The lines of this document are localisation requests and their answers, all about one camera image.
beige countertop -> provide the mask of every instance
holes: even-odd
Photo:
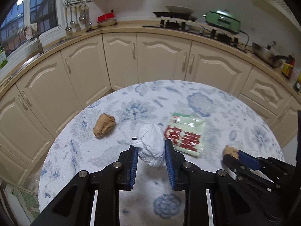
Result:
[[[32,67],[34,67],[35,65],[37,65],[38,63],[43,61],[45,58],[62,50],[65,47],[68,47],[76,42],[79,42],[81,40],[87,39],[89,37],[92,37],[92,36],[95,36],[98,34],[113,33],[113,32],[140,32],[140,33],[153,33],[153,34],[163,34],[163,35],[180,37],[180,38],[204,43],[204,44],[219,48],[228,53],[231,53],[231,54],[251,63],[255,67],[257,67],[257,68],[261,69],[262,71],[264,71],[265,73],[267,73],[269,76],[274,78],[277,82],[279,82],[283,87],[285,87],[297,99],[297,101],[299,101],[299,103],[301,103],[301,97],[292,88],[290,82],[281,74],[281,70],[280,69],[272,69],[270,66],[268,66],[266,63],[264,63],[262,60],[257,58],[254,54],[244,53],[234,47],[228,46],[228,45],[218,42],[216,40],[212,40],[210,38],[206,38],[206,37],[202,37],[202,36],[193,35],[193,34],[190,34],[187,32],[174,31],[174,30],[168,30],[168,29],[162,29],[162,28],[142,27],[143,25],[149,25],[149,24],[154,24],[154,21],[127,21],[127,22],[122,22],[122,23],[119,22],[119,24],[117,24],[117,25],[98,28],[98,29],[96,29],[94,31],[90,31],[90,32],[85,32],[85,30],[82,30],[80,32],[73,33],[73,35],[81,34],[81,36],[71,39],[67,42],[64,42],[64,43],[50,49],[49,51],[43,53],[42,55],[37,57],[35,60],[33,60],[31,63],[29,63],[27,66],[25,66],[22,70],[20,70],[20,72],[18,72],[13,78],[11,78],[6,85],[2,84],[2,86],[0,86],[0,98],[2,98],[2,96],[6,93],[6,91],[18,79],[20,79],[20,77],[22,75],[24,75],[26,72],[28,72]],[[15,69],[17,69],[24,62],[25,62],[25,60],[23,62],[21,62]]]

red container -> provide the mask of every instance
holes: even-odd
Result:
[[[107,20],[107,19],[112,19],[114,17],[115,16],[114,16],[113,12],[106,13],[106,14],[104,14],[104,15],[102,15],[102,16],[100,16],[100,17],[97,18],[97,23],[100,23],[100,22],[102,22],[104,20]]]

green electric pot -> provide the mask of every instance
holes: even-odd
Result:
[[[229,13],[228,10],[207,12],[204,17],[208,25],[221,28],[233,34],[240,32],[240,21],[237,19],[237,16]]]

white tablecloth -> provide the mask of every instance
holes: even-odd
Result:
[[[254,157],[283,161],[281,148],[266,123],[232,95],[193,82],[141,83],[97,100],[59,134],[41,172],[40,210],[80,170],[92,173],[117,161],[143,124],[158,124],[165,130],[173,112],[206,120],[202,156],[185,154],[187,161],[203,170],[222,168],[225,145]],[[114,116],[117,125],[109,136],[97,139],[93,127],[102,113]],[[154,168],[139,159],[133,190],[119,193],[120,225],[183,225],[184,199],[184,191],[172,191],[166,167]]]

cabinet door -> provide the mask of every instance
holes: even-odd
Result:
[[[240,94],[238,99],[248,105],[251,109],[253,109],[266,122],[267,125],[270,126],[276,119],[276,116],[272,112],[268,111],[266,108],[262,107],[246,96]]]
[[[53,137],[57,137],[82,110],[60,52],[34,66],[16,85],[32,112]]]
[[[17,157],[10,158],[6,156],[2,152],[3,149],[2,144],[0,144],[0,177],[8,182],[22,185],[32,168]]]
[[[108,33],[102,38],[112,88],[138,84],[136,33]]]
[[[271,130],[282,148],[298,132],[298,110],[301,110],[301,104],[291,96],[286,106],[271,125]]]
[[[291,96],[280,83],[255,67],[251,70],[241,94],[254,100],[275,115],[279,115]]]
[[[139,83],[185,79],[190,40],[138,33],[137,42]]]
[[[5,147],[2,151],[34,167],[53,141],[14,84],[0,100],[0,143]]]
[[[83,108],[111,89],[101,35],[61,50],[67,73]]]
[[[193,41],[185,80],[213,86],[237,97],[251,69],[251,64],[232,54]]]

